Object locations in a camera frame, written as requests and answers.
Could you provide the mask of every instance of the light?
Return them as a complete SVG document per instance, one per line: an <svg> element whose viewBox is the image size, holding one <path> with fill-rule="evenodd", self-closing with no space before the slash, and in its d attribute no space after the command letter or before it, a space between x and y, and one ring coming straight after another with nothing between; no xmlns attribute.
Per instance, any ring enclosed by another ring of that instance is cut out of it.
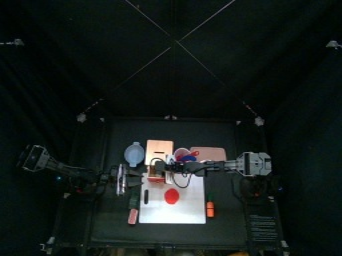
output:
<svg viewBox="0 0 342 256"><path fill-rule="evenodd" d="M326 47L327 47L327 48L332 47L332 48L338 49L338 47L342 47L342 45L338 44L336 41L331 40L331 41L327 43Z"/></svg>

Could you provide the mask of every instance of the metal rod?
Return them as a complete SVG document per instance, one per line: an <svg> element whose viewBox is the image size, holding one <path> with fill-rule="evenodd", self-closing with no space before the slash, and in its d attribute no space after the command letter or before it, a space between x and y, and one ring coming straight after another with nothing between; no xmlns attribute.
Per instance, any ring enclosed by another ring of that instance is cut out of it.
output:
<svg viewBox="0 0 342 256"><path fill-rule="evenodd" d="M229 1L180 39L181 42L236 0Z"/></svg>
<svg viewBox="0 0 342 256"><path fill-rule="evenodd" d="M138 69L136 70L136 72L134 72L129 77L126 77L126 78L116 85L114 88L112 88L110 91L117 90L117 89L130 80L130 78L132 78L137 73L140 73L140 72L144 70L144 68L145 68L145 67L147 67L169 49L171 49L171 47L168 47L161 53L159 53L157 56L156 56L145 65L143 65L143 67L138 68ZM98 98L98 99L90 104L90 106L85 108L85 110L84 110L78 115L86 113L102 100L104 100L104 98Z"/></svg>
<svg viewBox="0 0 342 256"><path fill-rule="evenodd" d="M145 69L145 67L149 66L149 64L151 64L169 49L171 49L171 47L168 47L161 53L159 53L159 54L156 55L156 57L155 57L141 68L138 68L138 69L136 70L136 72L134 72L128 78L125 78L125 79L114 86L114 88L113 88L112 90L118 89L118 87L121 87L122 84L124 84L137 73L140 73L140 72Z"/></svg>
<svg viewBox="0 0 342 256"><path fill-rule="evenodd" d="M220 85L227 87L225 83L219 79L219 77L213 74L213 72L208 69L208 67L200 62L200 60L195 57L195 55L188 51L188 49L180 44L179 41L175 41L176 44L183 48L183 50L187 52L187 54L193 58L193 60L197 62L197 64L207 70L207 72L211 74L211 76L216 79ZM231 92L231 95L236 98L236 100L243 104L243 106L249 110L249 112L253 114L253 116L259 116L257 113L252 110L249 105L236 96L235 93Z"/></svg>
<svg viewBox="0 0 342 256"><path fill-rule="evenodd" d="M140 11L140 9L128 1L125 0L125 3L130 5L130 7L147 18L147 20L163 31L163 33L169 36L167 31L156 24L156 22Z"/></svg>

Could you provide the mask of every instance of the blue object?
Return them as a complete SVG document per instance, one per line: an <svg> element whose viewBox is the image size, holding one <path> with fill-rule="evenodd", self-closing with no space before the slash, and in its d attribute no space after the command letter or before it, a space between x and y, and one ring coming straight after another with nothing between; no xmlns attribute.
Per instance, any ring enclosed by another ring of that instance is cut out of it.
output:
<svg viewBox="0 0 342 256"><path fill-rule="evenodd" d="M136 165L143 161L144 149L138 142L133 142L133 144L125 149L124 159L129 163L129 167L136 167Z"/></svg>

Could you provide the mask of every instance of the pink object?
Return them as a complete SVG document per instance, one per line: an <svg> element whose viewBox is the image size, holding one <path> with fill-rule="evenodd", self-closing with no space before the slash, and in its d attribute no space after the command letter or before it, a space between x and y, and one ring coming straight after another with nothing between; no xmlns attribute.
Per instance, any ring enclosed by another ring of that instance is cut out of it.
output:
<svg viewBox="0 0 342 256"><path fill-rule="evenodd" d="M175 204L179 200L179 193L177 191L171 188L164 193L164 199L168 204Z"/></svg>

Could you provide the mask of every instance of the black curtain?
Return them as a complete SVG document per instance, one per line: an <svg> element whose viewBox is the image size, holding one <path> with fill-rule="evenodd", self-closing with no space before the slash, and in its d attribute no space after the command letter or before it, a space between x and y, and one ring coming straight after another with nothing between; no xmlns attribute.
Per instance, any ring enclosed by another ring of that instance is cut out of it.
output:
<svg viewBox="0 0 342 256"><path fill-rule="evenodd" d="M45 145L54 158L68 161L76 124L29 63L20 47L0 46L0 255L38 255L57 206L56 176L16 168L20 153L28 144Z"/></svg>
<svg viewBox="0 0 342 256"><path fill-rule="evenodd" d="M331 49L267 121L273 168L285 188L284 233L303 255L342 251L340 71L342 52Z"/></svg>

